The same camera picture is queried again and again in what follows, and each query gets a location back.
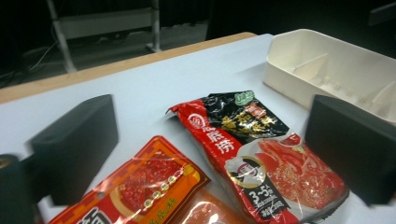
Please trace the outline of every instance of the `snack bag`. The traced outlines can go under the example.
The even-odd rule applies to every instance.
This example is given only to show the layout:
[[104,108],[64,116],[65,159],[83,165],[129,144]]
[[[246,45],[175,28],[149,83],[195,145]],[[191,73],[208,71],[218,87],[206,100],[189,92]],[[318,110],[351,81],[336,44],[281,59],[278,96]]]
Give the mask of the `snack bag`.
[[247,223],[211,194],[209,181],[192,161],[155,136],[50,223]]
[[257,223],[320,221],[349,193],[253,91],[210,94],[170,110]]

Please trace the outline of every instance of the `white table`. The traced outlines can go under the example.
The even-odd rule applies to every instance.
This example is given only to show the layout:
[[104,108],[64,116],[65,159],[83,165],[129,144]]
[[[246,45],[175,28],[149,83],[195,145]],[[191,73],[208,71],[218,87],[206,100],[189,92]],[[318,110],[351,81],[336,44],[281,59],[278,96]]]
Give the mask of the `white table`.
[[[187,130],[176,117],[165,112],[172,105],[209,93],[252,90],[278,117],[304,136],[308,111],[262,82],[271,40],[271,35],[253,36],[0,104],[0,154],[13,152],[21,159],[27,157],[29,152],[24,143],[36,133],[82,101],[113,94],[120,142],[90,188],[158,134],[213,177]],[[40,203],[40,208],[46,220],[64,209],[50,207],[47,199]],[[396,223],[396,203],[368,208],[352,194],[323,223]]]

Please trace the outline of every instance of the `black and red food package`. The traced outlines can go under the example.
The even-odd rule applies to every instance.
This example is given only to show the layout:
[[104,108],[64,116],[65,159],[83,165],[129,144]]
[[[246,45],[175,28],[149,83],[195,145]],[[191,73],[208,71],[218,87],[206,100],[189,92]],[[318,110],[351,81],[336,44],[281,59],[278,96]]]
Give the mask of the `black and red food package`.
[[319,221],[347,198],[343,180],[253,91],[210,94],[170,110],[257,223]]
[[247,223],[202,170],[162,136],[50,223]]

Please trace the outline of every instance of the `brand logo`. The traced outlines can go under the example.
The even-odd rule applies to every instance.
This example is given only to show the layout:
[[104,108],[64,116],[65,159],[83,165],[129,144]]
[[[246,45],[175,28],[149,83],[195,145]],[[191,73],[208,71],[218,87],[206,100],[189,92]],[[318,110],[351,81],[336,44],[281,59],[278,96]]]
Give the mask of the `brand logo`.
[[235,95],[235,104],[236,105],[246,105],[250,101],[254,99],[253,91],[245,91],[242,93],[237,93]]
[[190,114],[188,120],[190,124],[196,129],[205,127],[205,120],[199,114]]

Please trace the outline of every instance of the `white container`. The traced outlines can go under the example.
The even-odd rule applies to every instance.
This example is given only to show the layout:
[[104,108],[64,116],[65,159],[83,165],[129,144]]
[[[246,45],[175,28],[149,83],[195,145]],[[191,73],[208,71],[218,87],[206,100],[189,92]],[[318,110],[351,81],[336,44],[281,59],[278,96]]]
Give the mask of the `white container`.
[[308,109],[315,94],[328,95],[396,125],[396,60],[328,35],[275,35],[264,82]]

